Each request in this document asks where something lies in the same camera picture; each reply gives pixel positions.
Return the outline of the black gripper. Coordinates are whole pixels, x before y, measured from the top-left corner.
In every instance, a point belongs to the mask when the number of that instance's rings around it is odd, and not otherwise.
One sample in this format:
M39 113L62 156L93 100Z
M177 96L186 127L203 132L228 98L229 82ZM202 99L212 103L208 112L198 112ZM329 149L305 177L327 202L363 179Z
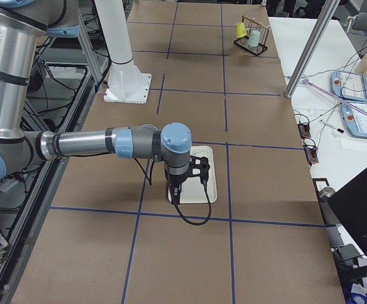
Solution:
M171 188L171 203L178 204L178 190L182 188L182 184L187 179L187 170L165 167L165 177L168 187Z

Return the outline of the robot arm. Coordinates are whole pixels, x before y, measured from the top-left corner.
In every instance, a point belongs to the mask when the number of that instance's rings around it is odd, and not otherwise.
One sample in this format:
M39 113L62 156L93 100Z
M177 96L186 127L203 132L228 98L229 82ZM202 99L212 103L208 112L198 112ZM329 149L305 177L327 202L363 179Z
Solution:
M76 37L76 1L0 1L0 179L29 165L58 157L116 154L163 162L171 201L192 176L194 157L189 128L169 123L107 128L91 132L25 132L20 128L37 39Z

